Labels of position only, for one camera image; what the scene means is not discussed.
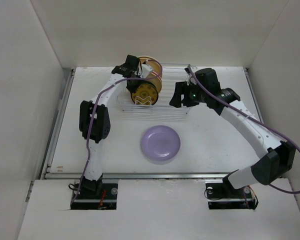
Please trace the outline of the amber patterned small plate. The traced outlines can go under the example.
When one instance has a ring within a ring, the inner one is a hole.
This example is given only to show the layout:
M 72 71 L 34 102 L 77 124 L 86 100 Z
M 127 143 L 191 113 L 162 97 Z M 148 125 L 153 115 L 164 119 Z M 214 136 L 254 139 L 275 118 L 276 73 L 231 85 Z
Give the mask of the amber patterned small plate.
M 135 105 L 153 106 L 159 99 L 159 92 L 154 85 L 142 83 L 130 97 Z

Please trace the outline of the purple plastic plate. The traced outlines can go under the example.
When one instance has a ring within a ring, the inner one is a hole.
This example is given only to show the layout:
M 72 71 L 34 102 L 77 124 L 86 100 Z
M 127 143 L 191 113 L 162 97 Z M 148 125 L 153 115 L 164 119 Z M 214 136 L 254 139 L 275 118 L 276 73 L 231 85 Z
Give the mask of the purple plastic plate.
M 166 125 L 148 128 L 140 140 L 142 153 L 153 163 L 164 165 L 173 160 L 181 148 L 179 134 Z

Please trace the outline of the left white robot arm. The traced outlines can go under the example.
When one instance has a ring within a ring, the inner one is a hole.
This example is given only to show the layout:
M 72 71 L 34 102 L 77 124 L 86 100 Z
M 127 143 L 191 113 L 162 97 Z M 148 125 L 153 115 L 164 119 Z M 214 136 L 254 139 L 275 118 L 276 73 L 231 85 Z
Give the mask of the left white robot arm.
M 93 199 L 101 195 L 103 170 L 96 150 L 111 130 L 109 106 L 126 87 L 135 91 L 152 71 L 152 67 L 143 64 L 139 57 L 128 55 L 123 64 L 114 67 L 101 91 L 93 99 L 81 102 L 79 130 L 86 140 L 87 161 L 77 192 L 85 192 Z

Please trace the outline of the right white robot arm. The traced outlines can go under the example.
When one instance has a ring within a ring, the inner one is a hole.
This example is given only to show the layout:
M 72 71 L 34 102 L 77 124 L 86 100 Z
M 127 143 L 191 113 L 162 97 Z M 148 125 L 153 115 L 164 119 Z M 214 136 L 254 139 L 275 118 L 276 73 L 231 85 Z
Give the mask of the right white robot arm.
M 180 108 L 206 104 L 228 121 L 259 157 L 256 163 L 235 170 L 223 178 L 221 190 L 225 196 L 233 197 L 241 188 L 256 183 L 267 186 L 292 168 L 296 148 L 258 124 L 233 89 L 221 88 L 214 69 L 186 67 L 184 70 L 188 78 L 175 84 L 170 106 Z

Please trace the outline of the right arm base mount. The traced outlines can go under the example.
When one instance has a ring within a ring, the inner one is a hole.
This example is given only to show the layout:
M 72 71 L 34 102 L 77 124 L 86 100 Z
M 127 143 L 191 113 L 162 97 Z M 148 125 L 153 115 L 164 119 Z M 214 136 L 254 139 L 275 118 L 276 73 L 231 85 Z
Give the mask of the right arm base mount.
M 255 210 L 259 199 L 250 186 L 227 188 L 221 179 L 205 182 L 204 196 L 210 210 Z

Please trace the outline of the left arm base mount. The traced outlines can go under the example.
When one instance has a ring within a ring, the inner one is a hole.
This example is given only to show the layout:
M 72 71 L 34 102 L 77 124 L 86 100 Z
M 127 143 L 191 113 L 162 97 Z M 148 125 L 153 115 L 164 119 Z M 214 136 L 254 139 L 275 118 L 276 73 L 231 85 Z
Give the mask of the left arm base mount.
M 82 189 L 75 200 L 70 201 L 71 210 L 116 210 L 117 183 L 101 183 L 97 192 Z

